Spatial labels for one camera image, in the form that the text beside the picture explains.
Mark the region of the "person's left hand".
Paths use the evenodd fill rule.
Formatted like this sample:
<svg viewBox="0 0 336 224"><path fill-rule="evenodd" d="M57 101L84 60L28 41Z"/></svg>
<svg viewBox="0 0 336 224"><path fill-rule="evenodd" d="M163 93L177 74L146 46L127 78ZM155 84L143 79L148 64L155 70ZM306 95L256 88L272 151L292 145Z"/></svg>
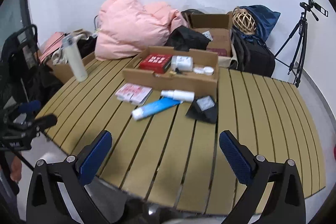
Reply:
<svg viewBox="0 0 336 224"><path fill-rule="evenodd" d="M11 174L10 177L15 182L20 182L22 178L22 162L19 157L15 156L11 163Z"/></svg>

